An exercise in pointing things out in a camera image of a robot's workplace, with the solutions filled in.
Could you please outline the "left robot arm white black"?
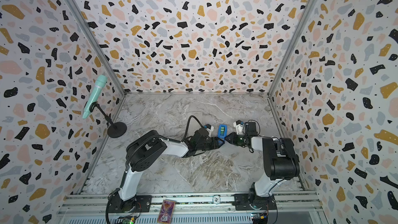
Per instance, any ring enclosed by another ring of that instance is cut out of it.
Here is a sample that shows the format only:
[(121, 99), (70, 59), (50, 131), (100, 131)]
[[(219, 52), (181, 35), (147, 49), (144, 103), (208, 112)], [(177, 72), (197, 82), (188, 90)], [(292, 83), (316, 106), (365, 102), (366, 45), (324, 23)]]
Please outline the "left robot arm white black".
[(181, 141), (166, 138), (155, 130), (146, 133), (127, 147), (121, 184), (108, 196), (106, 211), (127, 213), (138, 209), (141, 177), (161, 155), (189, 158), (218, 149), (224, 143), (223, 139), (211, 137), (206, 128), (199, 128), (192, 136), (185, 133)]

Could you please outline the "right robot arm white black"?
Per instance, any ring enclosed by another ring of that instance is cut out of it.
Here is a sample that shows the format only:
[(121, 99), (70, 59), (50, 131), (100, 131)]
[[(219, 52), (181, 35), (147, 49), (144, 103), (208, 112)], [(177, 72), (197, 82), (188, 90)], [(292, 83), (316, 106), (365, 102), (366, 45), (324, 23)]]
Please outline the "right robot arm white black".
[(274, 191), (285, 181), (299, 176), (299, 159), (289, 138), (268, 137), (260, 134), (260, 125), (255, 120), (234, 123), (235, 132), (227, 135), (228, 143), (263, 153), (263, 171), (247, 194), (235, 194), (233, 205), (239, 211), (266, 210), (275, 204)]

